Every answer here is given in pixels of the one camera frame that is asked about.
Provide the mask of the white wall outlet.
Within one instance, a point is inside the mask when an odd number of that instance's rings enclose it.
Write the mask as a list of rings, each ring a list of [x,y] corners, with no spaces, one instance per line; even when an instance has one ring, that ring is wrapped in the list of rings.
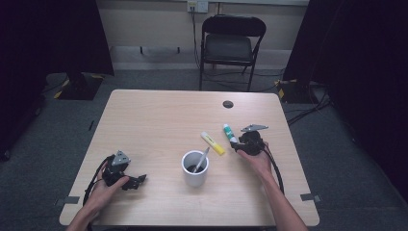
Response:
[[[187,11],[189,13],[207,13],[209,11],[209,2],[205,0],[188,0]]]

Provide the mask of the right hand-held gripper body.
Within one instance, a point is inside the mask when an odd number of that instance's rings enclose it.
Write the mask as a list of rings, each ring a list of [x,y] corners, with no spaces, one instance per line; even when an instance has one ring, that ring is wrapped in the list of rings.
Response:
[[[258,155],[263,150],[268,150],[261,135],[260,130],[267,129],[266,125],[250,124],[242,128],[242,135],[239,137],[240,143],[245,145],[245,151],[251,156]]]

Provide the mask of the grey pen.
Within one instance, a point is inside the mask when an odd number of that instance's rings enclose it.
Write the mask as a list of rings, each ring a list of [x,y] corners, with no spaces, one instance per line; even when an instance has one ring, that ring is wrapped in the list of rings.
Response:
[[[207,148],[204,150],[202,156],[201,156],[200,159],[199,159],[199,162],[197,163],[197,165],[196,165],[195,168],[193,169],[192,173],[197,173],[197,171],[198,171],[199,168],[201,167],[202,163],[206,160],[206,157],[207,157],[207,155],[208,155],[209,150],[210,150],[210,147],[207,147]]]

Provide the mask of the yellow highlighter pen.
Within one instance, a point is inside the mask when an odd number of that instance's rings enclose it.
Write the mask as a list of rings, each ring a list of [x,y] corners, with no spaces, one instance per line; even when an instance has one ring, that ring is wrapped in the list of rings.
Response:
[[[208,133],[202,132],[200,136],[207,144],[209,144],[214,149],[214,151],[218,155],[223,155],[225,153],[224,148],[220,144],[218,144]]]

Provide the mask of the black folding chair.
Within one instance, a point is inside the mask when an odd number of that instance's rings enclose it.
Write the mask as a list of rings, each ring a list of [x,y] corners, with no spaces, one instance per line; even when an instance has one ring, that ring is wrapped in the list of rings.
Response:
[[[247,91],[250,91],[260,43],[266,23],[255,16],[216,14],[204,20],[201,27],[199,89],[204,81],[204,64],[251,67]]]

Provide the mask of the white and green glue stick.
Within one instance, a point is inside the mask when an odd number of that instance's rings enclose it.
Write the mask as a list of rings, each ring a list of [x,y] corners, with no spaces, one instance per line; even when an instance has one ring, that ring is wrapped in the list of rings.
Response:
[[[238,140],[235,137],[231,127],[228,124],[223,125],[223,131],[224,131],[224,134],[226,135],[227,139],[230,142],[232,142],[232,143],[237,143],[238,142]]]

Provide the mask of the person's left hand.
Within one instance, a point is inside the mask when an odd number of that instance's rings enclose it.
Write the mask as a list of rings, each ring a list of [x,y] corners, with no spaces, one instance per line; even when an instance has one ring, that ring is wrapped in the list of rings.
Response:
[[[123,176],[117,180],[113,185],[107,186],[102,178],[103,170],[97,173],[97,182],[94,184],[91,194],[83,206],[83,209],[89,215],[96,215],[105,206],[109,204],[115,193],[129,181],[128,176]]]

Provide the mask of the black curtain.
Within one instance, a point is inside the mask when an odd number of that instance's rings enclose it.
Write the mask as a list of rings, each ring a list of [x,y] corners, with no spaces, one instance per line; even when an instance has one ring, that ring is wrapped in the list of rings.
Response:
[[[408,0],[309,0],[284,77],[327,85],[408,202]]]
[[[0,161],[51,73],[114,73],[96,0],[0,0]]]

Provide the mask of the white cup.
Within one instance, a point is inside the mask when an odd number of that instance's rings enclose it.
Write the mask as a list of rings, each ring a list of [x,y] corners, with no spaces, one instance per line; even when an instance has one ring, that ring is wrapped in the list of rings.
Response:
[[[207,178],[207,171],[209,168],[209,159],[206,157],[206,160],[202,163],[201,167],[197,173],[192,173],[193,169],[199,162],[200,157],[203,152],[198,150],[192,150],[187,152],[181,161],[182,170],[184,172],[184,179],[187,185],[191,187],[200,187],[202,186]]]

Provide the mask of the black stand base yellow tape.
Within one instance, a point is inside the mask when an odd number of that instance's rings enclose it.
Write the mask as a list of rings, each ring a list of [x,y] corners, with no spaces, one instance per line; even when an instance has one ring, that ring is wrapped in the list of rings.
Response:
[[[309,85],[297,80],[275,82],[280,100],[288,104],[317,104],[318,100]]]

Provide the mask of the person's right hand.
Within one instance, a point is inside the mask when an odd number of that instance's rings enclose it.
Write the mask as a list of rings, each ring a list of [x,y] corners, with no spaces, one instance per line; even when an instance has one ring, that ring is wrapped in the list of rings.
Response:
[[[272,177],[271,162],[267,150],[261,151],[256,156],[251,156],[240,149],[237,153],[248,161],[260,179],[264,180]]]

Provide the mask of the grey tape strip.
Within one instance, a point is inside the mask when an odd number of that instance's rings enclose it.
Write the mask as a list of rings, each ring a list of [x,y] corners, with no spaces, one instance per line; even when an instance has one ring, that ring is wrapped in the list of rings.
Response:
[[[318,194],[304,193],[300,195],[302,201],[321,202],[321,197]]]
[[[54,203],[55,206],[64,206],[65,204],[78,204],[80,196],[66,196],[64,198],[57,199]]]

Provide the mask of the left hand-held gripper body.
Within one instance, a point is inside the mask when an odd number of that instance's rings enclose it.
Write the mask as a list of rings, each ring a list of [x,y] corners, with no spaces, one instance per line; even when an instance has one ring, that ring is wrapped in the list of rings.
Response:
[[[105,165],[105,169],[102,173],[102,178],[107,186],[112,186],[121,177],[124,176],[124,170],[129,166],[131,160],[129,157],[118,150],[115,154],[108,158],[108,163]]]

